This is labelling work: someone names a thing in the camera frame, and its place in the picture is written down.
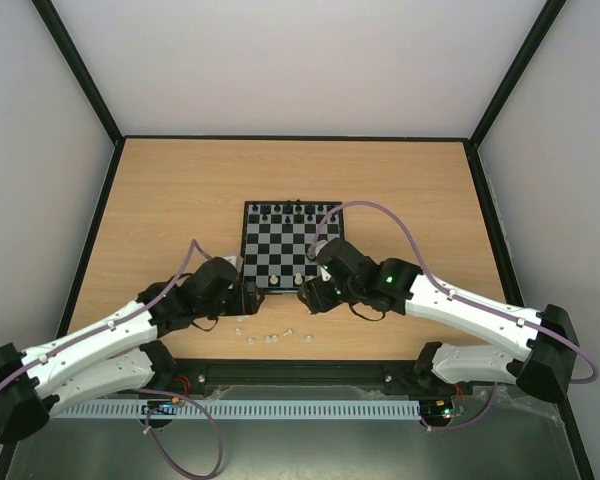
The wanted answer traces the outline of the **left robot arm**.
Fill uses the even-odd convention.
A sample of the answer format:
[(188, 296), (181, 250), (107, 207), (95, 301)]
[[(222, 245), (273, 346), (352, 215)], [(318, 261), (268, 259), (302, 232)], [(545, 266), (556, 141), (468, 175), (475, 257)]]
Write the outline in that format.
[(235, 263), (151, 284), (115, 313), (72, 334), (18, 350), (0, 346), (0, 444), (21, 441), (69, 407), (123, 390), (166, 387), (176, 364), (162, 337), (196, 320), (253, 315), (264, 300)]

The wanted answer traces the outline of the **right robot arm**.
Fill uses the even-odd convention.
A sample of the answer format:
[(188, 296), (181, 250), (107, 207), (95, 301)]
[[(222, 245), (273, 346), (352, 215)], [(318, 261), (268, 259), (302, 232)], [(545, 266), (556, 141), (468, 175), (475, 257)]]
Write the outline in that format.
[(313, 314), (362, 304), (381, 315), (395, 312), (434, 320), (481, 340), (473, 347), (428, 343), (414, 369), (427, 391), (446, 384), (493, 382), (515, 384), (549, 403), (567, 396), (578, 339), (569, 314), (559, 306), (549, 304), (538, 311), (489, 300), (428, 278), (419, 266), (396, 258), (381, 263), (369, 257), (349, 263), (333, 260), (297, 296)]

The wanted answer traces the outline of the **black pieces row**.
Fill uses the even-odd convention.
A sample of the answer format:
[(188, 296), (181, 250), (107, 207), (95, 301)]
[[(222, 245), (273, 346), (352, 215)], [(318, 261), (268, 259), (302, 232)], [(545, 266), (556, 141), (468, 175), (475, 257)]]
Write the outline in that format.
[(245, 224), (318, 224), (327, 218), (327, 224), (340, 222), (341, 213), (329, 215), (338, 206), (334, 202), (317, 201), (247, 201), (244, 204)]

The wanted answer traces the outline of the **left electronics board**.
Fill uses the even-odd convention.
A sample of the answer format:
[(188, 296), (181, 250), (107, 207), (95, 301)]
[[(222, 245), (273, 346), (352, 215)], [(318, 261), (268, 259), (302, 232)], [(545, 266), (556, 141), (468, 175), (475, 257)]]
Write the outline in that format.
[(145, 404), (141, 407), (141, 414), (174, 416), (177, 415), (186, 405), (187, 403), (185, 401), (177, 397), (172, 397), (169, 399), (147, 399)]

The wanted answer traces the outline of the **electronics board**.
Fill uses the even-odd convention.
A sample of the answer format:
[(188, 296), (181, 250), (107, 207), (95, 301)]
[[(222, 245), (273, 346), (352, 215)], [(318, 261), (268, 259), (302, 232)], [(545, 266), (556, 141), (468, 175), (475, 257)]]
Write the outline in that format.
[(177, 415), (186, 405), (187, 403), (185, 401), (177, 397), (172, 397), (169, 399), (147, 399), (145, 404), (141, 407), (141, 414), (174, 416)]
[(420, 415), (422, 417), (442, 417), (450, 419), (463, 416), (466, 408), (464, 404), (454, 398), (425, 400), (420, 402)]

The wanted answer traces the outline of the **right electronics board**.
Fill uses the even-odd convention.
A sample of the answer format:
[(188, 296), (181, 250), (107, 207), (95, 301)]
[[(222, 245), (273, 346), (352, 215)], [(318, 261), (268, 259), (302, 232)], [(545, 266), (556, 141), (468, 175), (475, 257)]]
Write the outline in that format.
[(450, 419), (463, 416), (466, 408), (464, 404), (454, 398), (425, 400), (420, 402), (420, 415), (422, 417), (442, 417)]

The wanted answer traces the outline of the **black and grey chessboard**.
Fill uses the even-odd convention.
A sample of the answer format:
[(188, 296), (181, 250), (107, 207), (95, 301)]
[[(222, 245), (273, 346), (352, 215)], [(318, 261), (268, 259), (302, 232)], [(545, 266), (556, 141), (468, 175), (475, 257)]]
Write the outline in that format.
[[(306, 256), (312, 242), (342, 238), (344, 217), (341, 210), (331, 209), (328, 214), (341, 213), (340, 222), (327, 224), (324, 218), (318, 224), (259, 224), (246, 225), (245, 212), (241, 240), (243, 266), (241, 277), (244, 282), (253, 282), (264, 292), (291, 293), (306, 280), (318, 275), (318, 267)], [(301, 273), (303, 283), (294, 283), (296, 273)], [(279, 278), (273, 287), (269, 283), (272, 275)]]

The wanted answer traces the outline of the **black frame rail front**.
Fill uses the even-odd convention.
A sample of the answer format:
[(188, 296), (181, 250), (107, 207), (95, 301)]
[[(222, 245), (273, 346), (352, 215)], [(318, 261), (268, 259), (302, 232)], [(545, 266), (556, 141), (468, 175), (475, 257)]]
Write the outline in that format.
[(173, 360), (132, 352), (72, 374), (59, 384), (91, 389), (90, 397), (147, 388), (168, 390), (182, 378), (182, 390), (208, 396), (231, 386), (346, 386), (387, 395), (449, 397), (468, 384), (516, 385), (540, 400), (558, 402), (563, 389), (544, 368), (525, 373), (523, 363), (486, 346), (455, 348), (445, 354), (427, 347), (415, 361), (237, 361)]

